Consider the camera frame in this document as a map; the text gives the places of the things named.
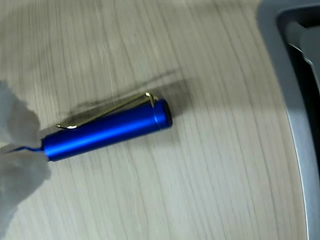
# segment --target wood grain surface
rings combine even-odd
[[[258,0],[2,0],[0,78],[41,120],[156,89],[169,130],[50,163],[6,240],[303,240]]]

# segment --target gold pocket clip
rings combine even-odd
[[[154,107],[155,106],[155,102],[158,100],[158,98],[154,95],[152,95],[150,92],[145,92],[145,93],[140,93],[137,94],[135,96],[133,96],[132,98],[121,102],[111,108],[108,108],[102,112],[99,112],[93,116],[90,116],[86,119],[83,120],[76,120],[74,119],[74,122],[71,122],[70,120],[65,120],[62,123],[58,123],[55,126],[58,128],[62,128],[62,129],[75,129],[80,127],[81,125],[87,124],[93,120],[96,120],[104,115],[110,114],[116,110],[119,110],[121,108],[127,107],[127,109],[129,108],[134,108],[137,107],[141,104],[150,102],[151,106]]]

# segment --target blue pen cap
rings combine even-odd
[[[75,129],[64,129],[42,139],[50,161],[58,161],[171,127],[172,115],[164,99],[104,115]]]

